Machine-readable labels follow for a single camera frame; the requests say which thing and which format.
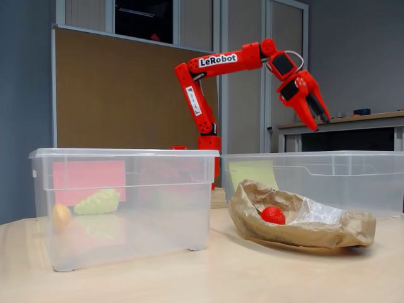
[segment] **door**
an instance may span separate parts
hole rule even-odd
[[[275,41],[277,49],[294,51],[304,58],[303,68],[307,68],[308,57],[308,6],[291,0],[266,1],[266,37]],[[301,60],[290,54],[297,66]],[[265,84],[265,126],[271,126],[264,136],[265,152],[278,151],[277,125],[298,122],[296,113],[279,101],[276,89],[280,81],[270,73],[266,73]]]
[[[263,39],[264,3],[222,0],[222,52],[237,51],[243,44]],[[260,69],[222,76],[223,153],[263,152],[263,86]]]

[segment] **brown bulletin board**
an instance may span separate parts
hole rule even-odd
[[[57,147],[198,147],[174,67],[207,53],[63,28],[55,34]],[[216,78],[202,86],[218,122]]]

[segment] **red ball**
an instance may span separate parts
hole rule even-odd
[[[261,219],[265,222],[275,223],[279,225],[285,225],[286,219],[282,210],[275,206],[266,207],[261,213]]]

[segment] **wooden table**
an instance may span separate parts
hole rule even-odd
[[[0,302],[404,302],[404,219],[378,221],[370,249],[262,246],[211,211],[204,251],[52,271],[35,219],[0,226]]]

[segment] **brown paper bag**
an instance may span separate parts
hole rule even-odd
[[[286,224],[262,220],[259,214],[267,206],[280,208]],[[242,235],[293,246],[370,247],[376,231],[376,219],[370,213],[349,213],[251,180],[240,182],[229,212]]]

